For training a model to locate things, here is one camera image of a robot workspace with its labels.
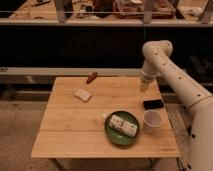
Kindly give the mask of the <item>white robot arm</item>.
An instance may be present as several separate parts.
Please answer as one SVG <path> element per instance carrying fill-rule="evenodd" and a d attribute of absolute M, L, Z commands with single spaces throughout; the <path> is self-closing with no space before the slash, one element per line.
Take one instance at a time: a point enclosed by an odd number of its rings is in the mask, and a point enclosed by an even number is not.
<path fill-rule="evenodd" d="M 193 116 L 188 171 L 213 171 L 213 94 L 170 60 L 172 51 L 168 40 L 143 45 L 141 83 L 148 85 L 161 74 Z"/>

